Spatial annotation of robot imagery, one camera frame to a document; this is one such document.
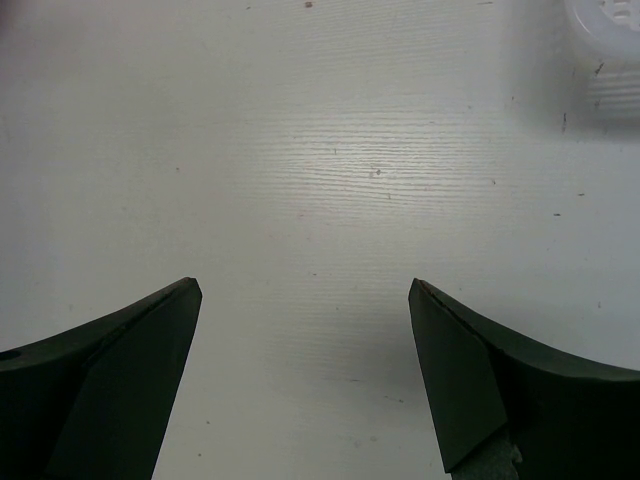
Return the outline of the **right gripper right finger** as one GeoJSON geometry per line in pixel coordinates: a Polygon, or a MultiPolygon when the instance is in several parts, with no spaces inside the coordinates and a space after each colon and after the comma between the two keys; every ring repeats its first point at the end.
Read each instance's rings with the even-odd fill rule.
{"type": "Polygon", "coordinates": [[[635,479],[639,374],[496,323],[423,280],[411,326],[454,479],[635,479]]]}

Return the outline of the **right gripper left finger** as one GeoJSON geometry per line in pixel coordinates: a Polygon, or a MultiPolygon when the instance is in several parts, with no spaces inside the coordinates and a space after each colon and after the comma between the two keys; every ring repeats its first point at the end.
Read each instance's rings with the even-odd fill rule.
{"type": "Polygon", "coordinates": [[[151,478],[201,302],[186,277],[2,352],[2,478],[151,478]]]}

